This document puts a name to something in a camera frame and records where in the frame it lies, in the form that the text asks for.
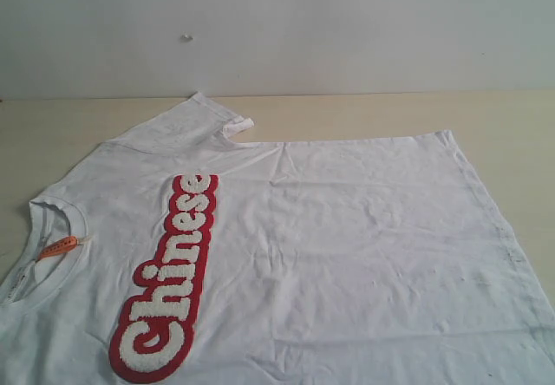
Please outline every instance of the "white wall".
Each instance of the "white wall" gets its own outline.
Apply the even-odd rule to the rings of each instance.
[[[3,98],[552,86],[555,0],[0,0]]]

